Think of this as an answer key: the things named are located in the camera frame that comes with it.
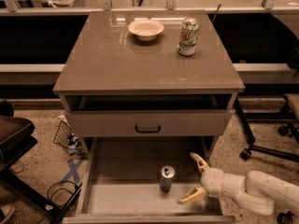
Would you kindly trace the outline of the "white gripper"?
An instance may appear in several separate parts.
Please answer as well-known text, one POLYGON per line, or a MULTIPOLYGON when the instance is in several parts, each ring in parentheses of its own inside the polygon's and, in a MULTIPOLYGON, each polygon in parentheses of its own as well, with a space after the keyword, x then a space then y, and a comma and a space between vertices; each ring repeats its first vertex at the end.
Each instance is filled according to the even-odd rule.
POLYGON ((221 197, 223 192, 223 170, 211 168, 207 162, 197 153, 191 152, 191 158, 196 162, 201 173, 200 183, 202 187, 191 188, 184 196, 177 200, 178 204, 197 202, 206 197, 221 197))

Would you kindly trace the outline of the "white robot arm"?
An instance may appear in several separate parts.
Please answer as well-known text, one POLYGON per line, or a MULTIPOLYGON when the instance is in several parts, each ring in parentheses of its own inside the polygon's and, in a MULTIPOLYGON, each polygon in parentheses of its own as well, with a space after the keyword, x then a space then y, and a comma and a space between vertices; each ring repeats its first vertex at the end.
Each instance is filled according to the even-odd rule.
POLYGON ((190 156, 201 175, 200 186, 194 186, 178 199, 179 204, 194 203, 206 196, 224 197, 239 207, 260 215, 270 216, 277 204, 299 216, 298 186, 259 171, 250 171, 246 176, 225 173, 221 169, 209 167, 194 152, 190 156))

